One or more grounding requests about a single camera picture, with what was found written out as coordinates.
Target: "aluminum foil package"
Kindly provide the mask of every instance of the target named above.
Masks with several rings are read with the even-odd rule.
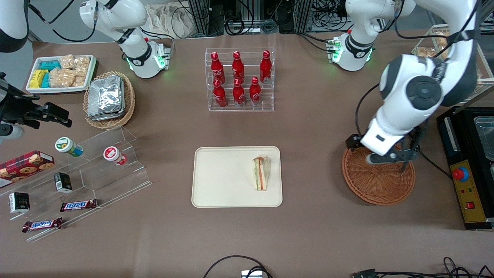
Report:
[[[111,75],[96,79],[89,86],[87,116],[93,121],[119,118],[125,115],[124,81]]]

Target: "small black box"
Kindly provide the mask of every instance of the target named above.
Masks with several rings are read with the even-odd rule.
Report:
[[[29,211],[29,195],[27,193],[13,192],[8,196],[8,200],[10,213]]]
[[[72,184],[70,183],[70,176],[64,173],[56,173],[55,177],[55,185],[58,192],[61,193],[70,193],[72,192]]]

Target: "white plastic bag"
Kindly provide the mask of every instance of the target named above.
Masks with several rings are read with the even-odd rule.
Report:
[[[146,10],[150,32],[167,34],[176,39],[188,38],[196,33],[192,22],[193,16],[188,12],[190,8],[187,1],[183,1],[182,4],[178,2],[147,4]]]

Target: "yellow control panel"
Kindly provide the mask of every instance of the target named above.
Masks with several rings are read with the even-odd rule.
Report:
[[[475,186],[468,160],[451,165],[450,168],[464,222],[485,222],[486,215],[479,199],[479,193]]]

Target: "red emergency stop button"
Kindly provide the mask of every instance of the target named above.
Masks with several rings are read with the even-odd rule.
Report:
[[[475,208],[475,204],[473,202],[466,203],[466,209],[474,209],[474,208]]]
[[[468,180],[468,170],[465,167],[459,167],[453,170],[453,178],[460,182],[466,182]]]

